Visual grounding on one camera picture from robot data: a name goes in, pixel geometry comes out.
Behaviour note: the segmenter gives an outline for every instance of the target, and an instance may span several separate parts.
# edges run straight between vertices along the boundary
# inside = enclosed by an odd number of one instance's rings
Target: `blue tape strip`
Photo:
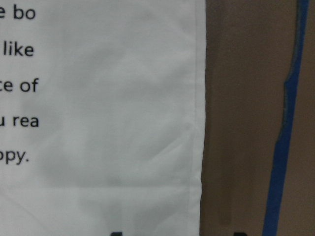
[[[301,68],[309,0],[298,0],[297,26],[291,71],[284,83],[285,101],[282,130],[275,146],[263,236],[276,236],[290,148],[295,101]]]

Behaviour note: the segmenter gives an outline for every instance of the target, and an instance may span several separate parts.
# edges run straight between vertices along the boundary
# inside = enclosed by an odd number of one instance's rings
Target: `white fabric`
[[[36,17],[13,19],[14,3]],[[199,235],[204,5],[1,1],[1,236]]]

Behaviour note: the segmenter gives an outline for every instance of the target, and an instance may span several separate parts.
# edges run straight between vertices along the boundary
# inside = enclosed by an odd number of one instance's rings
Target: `blue painter's tape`
[[[293,126],[295,101],[302,61],[308,5],[309,0],[298,0],[294,55],[290,74],[284,83],[285,100],[283,124],[275,146],[267,209],[262,233],[263,236],[276,236],[278,230],[278,221]]]

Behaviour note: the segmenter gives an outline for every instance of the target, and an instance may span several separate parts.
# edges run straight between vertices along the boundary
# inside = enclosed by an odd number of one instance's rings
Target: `brown cardboard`
[[[315,235],[311,1],[279,236]],[[295,0],[207,0],[202,236],[262,234],[293,54]]]

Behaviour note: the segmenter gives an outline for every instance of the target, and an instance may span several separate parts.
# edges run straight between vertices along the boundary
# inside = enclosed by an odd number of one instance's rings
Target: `blue tape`
[[[276,236],[278,230],[278,221],[293,126],[295,101],[302,61],[308,5],[309,0],[298,0],[294,55],[290,74],[284,83],[285,100],[283,124],[275,146],[267,209],[262,233],[263,236]]]

